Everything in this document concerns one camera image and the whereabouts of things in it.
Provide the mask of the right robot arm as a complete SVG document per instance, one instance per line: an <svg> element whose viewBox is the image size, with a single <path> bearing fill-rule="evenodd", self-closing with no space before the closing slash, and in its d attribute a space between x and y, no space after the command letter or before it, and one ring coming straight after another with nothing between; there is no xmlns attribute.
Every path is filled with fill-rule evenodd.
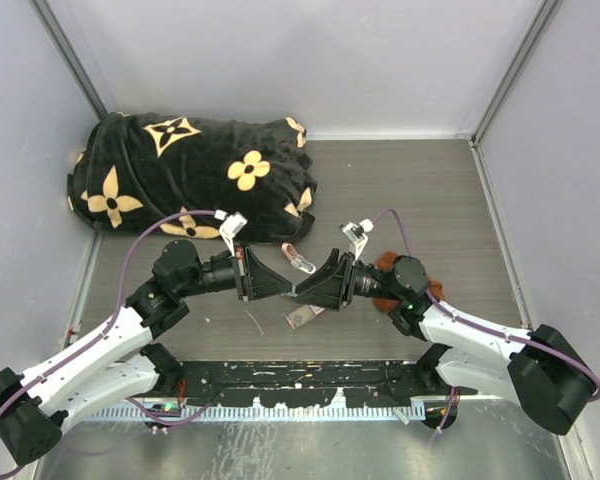
<svg viewBox="0 0 600 480"><path fill-rule="evenodd" d="M438 299L422 263L399 255L390 267L365 264L333 250L295 289L295 299L338 311L356 296L393 302L394 327L431 343L418 379L439 394L464 387L519 406L545 430L565 435L583 409L600 399L600 379L555 328L506 327Z"/></svg>

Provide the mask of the red white staple box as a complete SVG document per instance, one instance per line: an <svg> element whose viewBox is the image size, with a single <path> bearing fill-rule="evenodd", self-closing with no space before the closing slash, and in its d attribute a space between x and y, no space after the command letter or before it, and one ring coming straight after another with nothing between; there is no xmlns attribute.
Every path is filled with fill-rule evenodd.
<svg viewBox="0 0 600 480"><path fill-rule="evenodd" d="M314 305L302 305L285 316L287 323L292 330L296 330L311 320L315 319L325 311L324 308Z"/></svg>

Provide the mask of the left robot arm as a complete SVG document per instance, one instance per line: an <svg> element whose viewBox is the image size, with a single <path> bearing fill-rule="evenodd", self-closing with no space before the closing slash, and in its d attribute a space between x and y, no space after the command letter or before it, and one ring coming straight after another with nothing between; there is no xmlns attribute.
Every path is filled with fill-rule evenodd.
<svg viewBox="0 0 600 480"><path fill-rule="evenodd" d="M174 393L181 364L157 338L188 314L187 298L226 290L252 301L289 293L292 284L248 246L203 262L192 242L176 240L162 250L151 277L97 328L21 373L0 370L0 440L16 466L45 456L110 403Z"/></svg>

